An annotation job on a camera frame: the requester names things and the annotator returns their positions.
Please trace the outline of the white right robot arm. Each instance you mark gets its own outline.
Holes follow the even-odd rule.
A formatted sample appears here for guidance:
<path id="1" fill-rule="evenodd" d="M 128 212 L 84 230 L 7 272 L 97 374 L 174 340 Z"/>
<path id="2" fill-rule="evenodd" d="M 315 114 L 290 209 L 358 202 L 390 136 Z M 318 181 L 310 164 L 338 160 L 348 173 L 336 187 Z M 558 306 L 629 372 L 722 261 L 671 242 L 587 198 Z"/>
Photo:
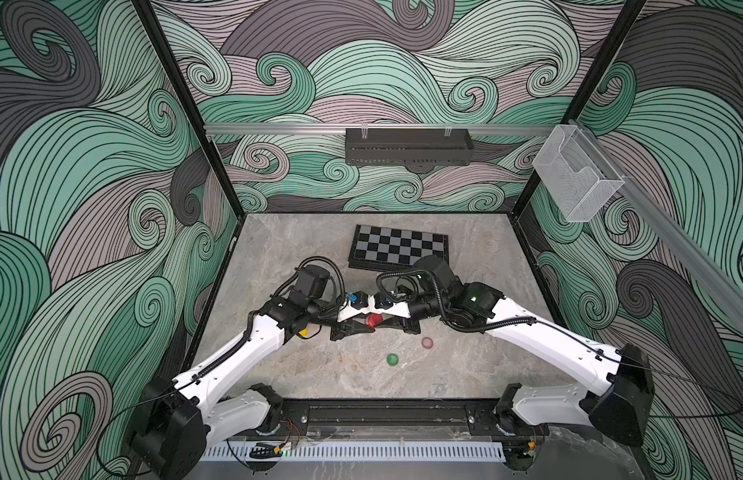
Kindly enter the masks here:
<path id="1" fill-rule="evenodd" d="M 655 399 L 649 356 L 633 344 L 615 347 L 587 339 L 547 320 L 481 282 L 463 283 L 434 255 L 415 266 L 381 273 L 379 296 L 405 306 L 399 316 L 439 318 L 463 334 L 487 334 L 555 366 L 573 379 L 563 387 L 511 390 L 513 417 L 529 426 L 591 426 L 625 446 L 645 441 Z"/>

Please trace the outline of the red paint jar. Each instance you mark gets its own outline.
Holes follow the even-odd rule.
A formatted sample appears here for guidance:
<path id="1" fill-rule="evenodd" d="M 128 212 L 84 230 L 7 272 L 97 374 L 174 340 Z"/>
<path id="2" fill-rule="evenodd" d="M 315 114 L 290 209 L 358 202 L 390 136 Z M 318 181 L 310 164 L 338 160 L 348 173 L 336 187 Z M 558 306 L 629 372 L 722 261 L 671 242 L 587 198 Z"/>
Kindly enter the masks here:
<path id="1" fill-rule="evenodd" d="M 377 326 L 379 326 L 379 324 L 383 323 L 383 321 L 385 321 L 385 318 L 383 318 L 381 314 L 371 313 L 365 319 L 365 324 L 367 327 L 375 329 L 377 328 Z"/>

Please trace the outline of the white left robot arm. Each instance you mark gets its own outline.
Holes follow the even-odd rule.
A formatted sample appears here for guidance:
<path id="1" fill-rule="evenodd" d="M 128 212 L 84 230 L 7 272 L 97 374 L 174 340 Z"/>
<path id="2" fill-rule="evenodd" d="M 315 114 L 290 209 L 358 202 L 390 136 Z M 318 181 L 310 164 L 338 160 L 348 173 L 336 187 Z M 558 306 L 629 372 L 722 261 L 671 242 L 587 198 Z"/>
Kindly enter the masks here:
<path id="1" fill-rule="evenodd" d="M 248 314 L 243 332 L 217 352 L 171 379 L 157 378 L 142 390 L 124 441 L 159 479 L 182 479 L 209 445 L 243 430 L 269 433 L 281 426 L 281 399 L 269 387 L 252 386 L 233 398 L 228 390 L 257 363 L 309 325 L 333 334 L 373 330 L 389 302 L 363 291 L 349 293 L 336 265 L 309 257 Z"/>

